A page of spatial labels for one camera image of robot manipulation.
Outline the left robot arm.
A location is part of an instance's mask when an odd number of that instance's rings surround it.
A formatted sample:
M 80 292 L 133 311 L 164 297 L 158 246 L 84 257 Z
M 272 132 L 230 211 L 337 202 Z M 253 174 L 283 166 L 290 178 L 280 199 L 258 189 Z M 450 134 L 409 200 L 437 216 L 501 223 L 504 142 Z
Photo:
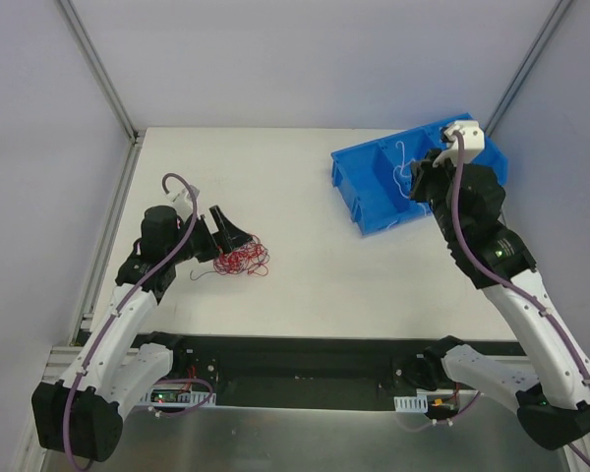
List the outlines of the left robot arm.
M 40 383 L 31 397 L 38 441 L 45 449 L 103 462 L 115 450 L 129 413 L 160 379 L 181 381 L 187 357 L 157 343 L 143 345 L 125 359 L 143 323 L 154 313 L 176 277 L 176 266 L 195 259 L 210 262 L 253 239 L 220 210 L 182 217 L 171 206 L 145 211 L 141 236 L 118 270 L 104 319 L 54 383 Z

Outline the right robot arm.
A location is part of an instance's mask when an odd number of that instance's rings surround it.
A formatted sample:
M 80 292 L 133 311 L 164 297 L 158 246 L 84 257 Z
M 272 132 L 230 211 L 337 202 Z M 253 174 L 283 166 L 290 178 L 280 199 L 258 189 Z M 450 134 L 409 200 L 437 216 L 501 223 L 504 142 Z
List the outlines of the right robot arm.
M 426 204 L 456 266 L 496 307 L 533 368 L 511 367 L 446 336 L 399 368 L 415 388 L 465 384 L 515 414 L 539 446 L 556 450 L 590 433 L 590 358 L 565 326 L 530 251 L 500 221 L 504 188 L 481 164 L 456 168 L 431 148 L 411 165 L 411 200 Z

